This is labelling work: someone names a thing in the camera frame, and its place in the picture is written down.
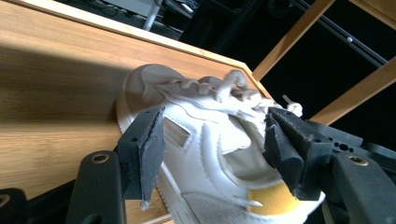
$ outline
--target shoe sole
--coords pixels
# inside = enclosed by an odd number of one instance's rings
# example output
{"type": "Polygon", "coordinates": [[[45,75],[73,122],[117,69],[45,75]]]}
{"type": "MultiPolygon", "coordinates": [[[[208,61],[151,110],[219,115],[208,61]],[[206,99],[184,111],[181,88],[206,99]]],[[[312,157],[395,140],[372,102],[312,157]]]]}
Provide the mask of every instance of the shoe sole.
{"type": "MultiPolygon", "coordinates": [[[[128,107],[125,97],[126,82],[123,83],[120,96],[116,102],[117,121],[120,130],[124,133],[129,125],[134,120],[131,110],[128,107]]],[[[167,211],[171,214],[172,219],[176,223],[199,223],[193,212],[191,211],[187,202],[181,196],[181,191],[177,186],[177,182],[168,170],[165,162],[161,164],[161,169],[158,175],[157,188],[160,192],[167,211]]]]}

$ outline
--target wooden frame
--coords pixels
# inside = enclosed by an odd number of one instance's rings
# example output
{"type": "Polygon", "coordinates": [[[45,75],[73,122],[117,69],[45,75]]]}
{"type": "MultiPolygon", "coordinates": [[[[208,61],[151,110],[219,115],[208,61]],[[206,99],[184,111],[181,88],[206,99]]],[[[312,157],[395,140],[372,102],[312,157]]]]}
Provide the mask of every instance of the wooden frame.
{"type": "MultiPolygon", "coordinates": [[[[29,198],[76,177],[78,163],[120,137],[114,102],[128,71],[162,63],[188,77],[244,71],[260,83],[333,0],[318,0],[255,69],[241,62],[49,0],[0,2],[0,189],[29,198]]],[[[330,124],[395,82],[395,59],[317,113],[330,124]]],[[[155,192],[142,212],[128,202],[131,223],[169,220],[155,192]]]]}

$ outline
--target white shoe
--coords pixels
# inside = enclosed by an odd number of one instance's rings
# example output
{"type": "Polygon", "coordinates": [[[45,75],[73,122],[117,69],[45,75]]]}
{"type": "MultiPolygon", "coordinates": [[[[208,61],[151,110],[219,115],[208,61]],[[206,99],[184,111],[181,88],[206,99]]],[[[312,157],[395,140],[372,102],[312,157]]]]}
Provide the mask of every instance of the white shoe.
{"type": "Polygon", "coordinates": [[[158,187],[176,223],[303,223],[318,206],[294,199],[265,161],[265,112],[278,105],[249,89],[241,72],[191,80],[141,66],[117,101],[121,130],[153,105],[165,106],[158,187]]]}

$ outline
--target sneaker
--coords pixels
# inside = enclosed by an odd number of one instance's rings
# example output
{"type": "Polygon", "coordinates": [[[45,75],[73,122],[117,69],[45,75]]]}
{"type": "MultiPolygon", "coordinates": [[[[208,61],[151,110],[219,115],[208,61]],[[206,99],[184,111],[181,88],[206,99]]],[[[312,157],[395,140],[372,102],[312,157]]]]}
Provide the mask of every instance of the sneaker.
{"type": "Polygon", "coordinates": [[[279,105],[240,71],[193,80],[164,65],[136,68],[117,101],[122,132],[154,105],[165,106],[158,189],[176,223],[303,223],[319,205],[292,197],[265,161],[265,113],[279,105]]]}

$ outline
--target wooden edge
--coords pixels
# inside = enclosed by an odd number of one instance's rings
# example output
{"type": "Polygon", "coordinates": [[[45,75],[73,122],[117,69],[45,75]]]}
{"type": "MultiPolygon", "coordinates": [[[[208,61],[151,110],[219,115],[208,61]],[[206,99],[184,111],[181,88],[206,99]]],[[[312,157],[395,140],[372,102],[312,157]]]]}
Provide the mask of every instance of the wooden edge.
{"type": "Polygon", "coordinates": [[[315,1],[254,69],[253,77],[261,80],[334,2],[335,0],[315,1]]]}
{"type": "Polygon", "coordinates": [[[389,17],[389,15],[377,10],[376,8],[368,5],[365,2],[362,2],[361,0],[349,0],[349,2],[353,3],[357,7],[360,7],[364,11],[368,12],[370,15],[376,17],[378,20],[384,22],[386,25],[391,27],[393,30],[396,30],[396,21],[393,20],[392,18],[389,17]]]}
{"type": "Polygon", "coordinates": [[[350,90],[346,91],[331,104],[320,110],[313,120],[330,125],[345,114],[363,104],[396,81],[396,57],[375,70],[350,90]]]}
{"type": "Polygon", "coordinates": [[[230,59],[216,53],[199,49],[191,45],[181,43],[179,41],[150,33],[145,30],[135,28],[130,25],[123,24],[121,22],[113,21],[90,12],[70,7],[51,0],[8,0],[9,2],[22,5],[24,7],[30,7],[39,11],[56,15],[61,18],[69,19],[71,21],[77,21],[83,24],[87,24],[96,28],[107,30],[113,33],[131,36],[136,39],[147,41],[152,44],[167,47],[169,49],[176,49],[181,52],[189,53],[191,55],[208,59],[217,63],[223,63],[230,66],[236,66],[243,70],[246,75],[250,78],[255,87],[261,92],[262,95],[268,98],[272,98],[260,81],[252,78],[251,71],[248,69],[245,63],[239,62],[234,59],[230,59]]]}

